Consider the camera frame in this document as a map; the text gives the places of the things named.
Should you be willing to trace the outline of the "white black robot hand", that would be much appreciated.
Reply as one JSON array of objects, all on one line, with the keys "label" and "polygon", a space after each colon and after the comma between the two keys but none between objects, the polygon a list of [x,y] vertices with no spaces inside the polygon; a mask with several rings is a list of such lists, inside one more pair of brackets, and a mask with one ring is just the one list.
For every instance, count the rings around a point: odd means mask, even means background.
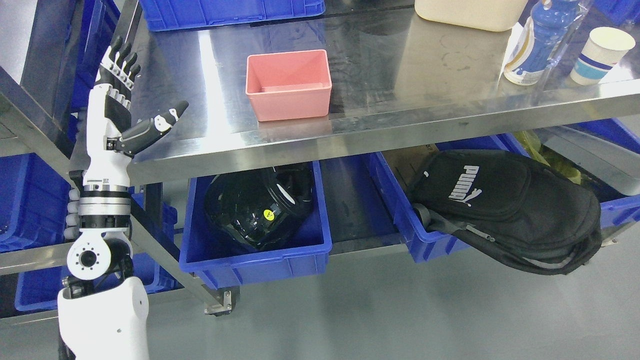
[{"label": "white black robot hand", "polygon": [[119,35],[112,39],[89,92],[86,151],[90,160],[82,181],[87,190],[130,187],[132,159],[169,133],[189,107],[188,101],[181,100],[165,112],[132,123],[132,95],[141,65],[131,48]]}]

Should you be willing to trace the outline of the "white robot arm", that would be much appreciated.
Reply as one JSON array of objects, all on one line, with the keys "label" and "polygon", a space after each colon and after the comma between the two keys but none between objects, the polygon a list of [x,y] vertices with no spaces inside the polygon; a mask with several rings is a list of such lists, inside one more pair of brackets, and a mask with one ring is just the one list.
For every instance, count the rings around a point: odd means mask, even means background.
[{"label": "white robot arm", "polygon": [[69,196],[58,358],[148,360],[149,299],[134,271],[128,189],[92,184]]}]

